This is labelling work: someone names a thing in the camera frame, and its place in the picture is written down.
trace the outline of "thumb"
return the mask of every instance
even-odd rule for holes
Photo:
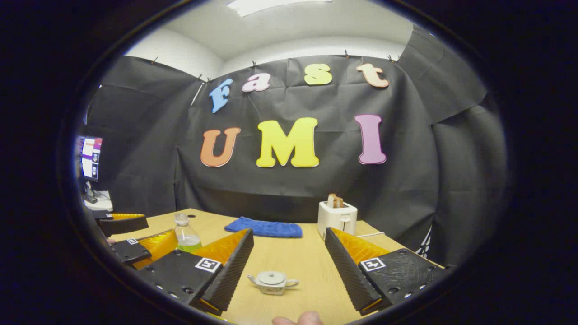
[[[272,320],[273,325],[297,325],[286,317],[275,317]]]
[[[323,325],[316,311],[308,311],[301,314],[297,325]]]

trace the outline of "small white teapot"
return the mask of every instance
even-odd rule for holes
[[[285,292],[285,288],[294,287],[299,284],[298,280],[288,280],[285,273],[278,271],[260,272],[256,279],[251,275],[247,275],[247,277],[257,285],[259,289],[261,289],[261,293],[264,294],[282,295]]]

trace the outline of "blue cloth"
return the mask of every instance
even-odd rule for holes
[[[253,235],[255,236],[283,238],[300,238],[303,236],[301,227],[295,223],[256,221],[240,217],[225,226],[225,230],[230,232],[237,232],[247,228],[253,228]]]

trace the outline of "teapot lid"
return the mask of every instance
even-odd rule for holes
[[[266,285],[278,285],[285,281],[285,274],[277,271],[264,271],[259,273],[257,279]]]

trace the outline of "white toaster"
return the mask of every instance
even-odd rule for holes
[[[355,235],[355,223],[357,221],[357,208],[343,203],[344,208],[330,208],[327,201],[319,202],[319,214],[317,215],[317,230],[325,240],[325,230],[333,227]]]

